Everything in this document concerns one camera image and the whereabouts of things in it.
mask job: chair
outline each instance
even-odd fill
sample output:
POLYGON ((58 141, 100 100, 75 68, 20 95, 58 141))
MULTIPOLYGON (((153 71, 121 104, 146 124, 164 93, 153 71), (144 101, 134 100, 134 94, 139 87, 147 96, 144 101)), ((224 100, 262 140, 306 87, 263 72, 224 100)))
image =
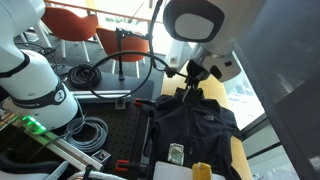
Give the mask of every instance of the chair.
POLYGON ((46 6, 41 20, 51 32, 61 39, 62 57, 66 57, 65 41, 81 41, 87 62, 90 62, 85 41, 95 36, 102 47, 95 28, 98 26, 98 18, 95 15, 79 17, 72 11, 46 6))
MULTIPOLYGON (((101 41, 103 49, 107 55, 118 52, 117 34, 115 30, 110 30, 101 26, 96 28, 96 33, 101 41)), ((147 53, 149 50, 148 41, 135 36, 125 36, 122 40, 121 51, 140 51, 147 53)), ((116 60, 119 61, 119 57, 115 57, 112 64, 112 74, 115 71, 116 60)), ((144 56, 141 55, 123 55, 121 56, 122 62, 136 62, 137 78, 140 78, 139 72, 139 60, 144 61, 144 56)))

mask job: coiled cable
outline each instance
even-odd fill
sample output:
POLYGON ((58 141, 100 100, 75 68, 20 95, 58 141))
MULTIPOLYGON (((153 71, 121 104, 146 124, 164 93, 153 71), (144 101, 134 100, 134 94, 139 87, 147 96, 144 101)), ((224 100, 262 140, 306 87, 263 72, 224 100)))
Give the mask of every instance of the coiled cable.
POLYGON ((107 135, 108 126, 102 119, 98 117, 81 117, 68 123, 64 139, 77 149, 85 153, 92 153, 101 149, 107 139, 107 135), (89 141, 75 140, 74 135, 78 134, 85 125, 94 128, 96 130, 95 134, 89 141))
MULTIPOLYGON (((89 78, 89 72, 92 69, 91 64, 80 64, 70 69, 68 72, 68 82, 75 88, 84 89, 87 88, 87 79, 89 78)), ((93 86, 96 86, 101 81, 101 72, 98 68, 95 68, 93 73, 90 74, 90 82, 93 86)))

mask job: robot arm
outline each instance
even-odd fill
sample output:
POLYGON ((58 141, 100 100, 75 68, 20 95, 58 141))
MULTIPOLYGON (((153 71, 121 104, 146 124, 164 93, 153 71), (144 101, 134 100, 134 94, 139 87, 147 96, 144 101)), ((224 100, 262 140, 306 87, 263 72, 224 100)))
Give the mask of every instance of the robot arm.
POLYGON ((10 95, 0 108, 26 117, 34 134, 67 124, 78 110, 47 59, 14 44, 13 38, 37 23, 44 10, 43 0, 0 0, 0 86, 10 95))
POLYGON ((197 43, 191 53, 194 63, 187 69, 189 75, 201 81, 211 74, 220 82, 237 76, 241 69, 232 56, 234 43, 252 23, 264 2, 171 0, 163 14, 167 32, 176 40, 197 43))

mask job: chair leg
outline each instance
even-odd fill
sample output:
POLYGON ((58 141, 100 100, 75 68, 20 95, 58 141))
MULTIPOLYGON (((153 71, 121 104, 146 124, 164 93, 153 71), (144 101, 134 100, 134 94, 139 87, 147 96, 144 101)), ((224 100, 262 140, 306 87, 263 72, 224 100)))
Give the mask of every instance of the chair leg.
POLYGON ((97 39, 97 41, 98 41, 101 49, 103 49, 103 46, 102 46, 101 41, 100 41, 100 39, 99 39, 99 36, 98 36, 97 34, 95 34, 94 37, 97 39))
POLYGON ((61 39, 62 58, 66 58, 66 41, 61 39))
POLYGON ((139 61, 136 61, 137 78, 140 78, 139 61))
POLYGON ((87 51, 87 47, 86 47, 86 43, 84 41, 82 41, 82 46, 83 46, 84 55, 86 57, 86 60, 87 60, 87 62, 90 62, 88 51, 87 51))
POLYGON ((111 73, 114 74, 114 71, 116 70, 116 60, 112 60, 112 70, 111 73))

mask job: dark clothing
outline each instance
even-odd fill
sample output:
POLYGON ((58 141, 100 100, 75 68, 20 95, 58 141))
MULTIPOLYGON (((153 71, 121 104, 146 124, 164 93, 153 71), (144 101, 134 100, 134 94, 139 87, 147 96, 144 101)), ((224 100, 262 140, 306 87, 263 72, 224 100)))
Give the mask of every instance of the dark clothing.
POLYGON ((169 146, 177 143, 184 146, 184 167, 203 162, 211 165, 214 174, 241 179, 231 167, 231 136, 241 139, 233 112, 203 95, 195 103, 184 103, 183 95, 184 90, 177 89, 174 96, 162 95, 156 100, 145 147, 151 147, 151 174, 156 161, 168 162, 169 146))

